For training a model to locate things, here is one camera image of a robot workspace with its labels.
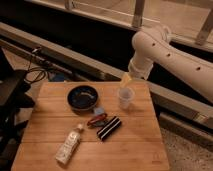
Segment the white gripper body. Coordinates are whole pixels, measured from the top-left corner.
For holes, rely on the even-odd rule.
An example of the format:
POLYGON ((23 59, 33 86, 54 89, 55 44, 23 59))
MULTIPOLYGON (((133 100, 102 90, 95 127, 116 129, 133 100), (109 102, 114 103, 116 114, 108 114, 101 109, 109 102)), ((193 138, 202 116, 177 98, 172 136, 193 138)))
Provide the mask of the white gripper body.
POLYGON ((132 77, 148 79, 150 72, 153 68, 153 62, 148 58, 137 60, 132 58, 128 65, 128 71, 132 77))

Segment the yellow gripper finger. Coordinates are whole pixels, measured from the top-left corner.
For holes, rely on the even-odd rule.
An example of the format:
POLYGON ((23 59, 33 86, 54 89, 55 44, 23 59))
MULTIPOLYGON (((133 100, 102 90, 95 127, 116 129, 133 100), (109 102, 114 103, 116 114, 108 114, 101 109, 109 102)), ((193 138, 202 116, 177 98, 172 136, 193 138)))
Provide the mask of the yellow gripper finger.
POLYGON ((128 72, 125 72, 122 76, 122 79, 120 81, 120 86, 122 88, 126 87, 130 82, 132 81, 132 77, 128 72))

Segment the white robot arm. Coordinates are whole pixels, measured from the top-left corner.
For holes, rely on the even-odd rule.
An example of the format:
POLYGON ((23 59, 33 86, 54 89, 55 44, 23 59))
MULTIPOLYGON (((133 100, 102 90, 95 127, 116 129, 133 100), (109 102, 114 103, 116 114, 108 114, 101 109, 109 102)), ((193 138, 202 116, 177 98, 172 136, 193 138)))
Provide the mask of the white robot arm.
POLYGON ((137 31, 132 38, 134 56, 128 64, 129 75, 147 80, 153 63, 157 63, 213 103, 213 63, 172 47, 170 41, 167 26, 137 31))

